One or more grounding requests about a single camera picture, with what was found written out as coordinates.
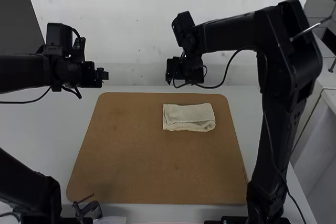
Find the white table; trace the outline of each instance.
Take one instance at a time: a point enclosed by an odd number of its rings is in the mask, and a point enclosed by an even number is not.
[[[28,100],[39,96],[43,89],[19,91],[2,95],[2,100]],[[66,198],[66,187],[75,164],[81,143],[89,125],[95,103],[103,92],[175,92],[220,93],[229,102],[239,147],[248,178],[255,166],[261,126],[261,96],[256,87],[228,87],[203,90],[197,87],[174,89],[172,87],[104,86],[97,90],[81,90],[78,100],[66,92],[49,93],[41,101],[29,105],[1,105],[1,148],[30,168],[50,175],[61,185],[64,215],[73,215]],[[307,223],[316,224],[300,184],[291,165],[288,167],[288,187],[297,200]],[[0,206],[0,212],[8,210]],[[126,216],[128,223],[179,221],[198,222],[219,220],[222,215],[246,215],[245,206],[203,205],[132,205],[107,204],[103,212],[108,215]],[[287,197],[285,217],[291,223],[301,224],[300,215]],[[0,219],[8,223],[9,217]]]

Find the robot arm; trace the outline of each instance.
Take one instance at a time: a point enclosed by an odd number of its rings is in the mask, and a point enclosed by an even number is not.
[[[283,213],[287,167],[300,116],[322,70],[322,57],[298,0],[195,26],[189,12],[172,28],[185,57],[167,60],[166,81],[203,83],[202,55],[254,50],[262,93],[263,123],[256,166],[247,188],[250,223],[274,223]]]
[[[77,34],[74,44],[73,31]],[[59,92],[63,85],[101,88],[108,72],[95,70],[94,62],[85,61],[85,42],[70,26],[49,23],[46,44],[36,54],[0,56],[0,93],[43,86]]]

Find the cork mat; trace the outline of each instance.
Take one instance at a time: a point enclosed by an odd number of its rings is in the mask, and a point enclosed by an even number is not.
[[[209,132],[164,131],[163,104],[210,103]],[[245,204],[247,179],[227,99],[220,94],[104,93],[67,187],[70,201]]]

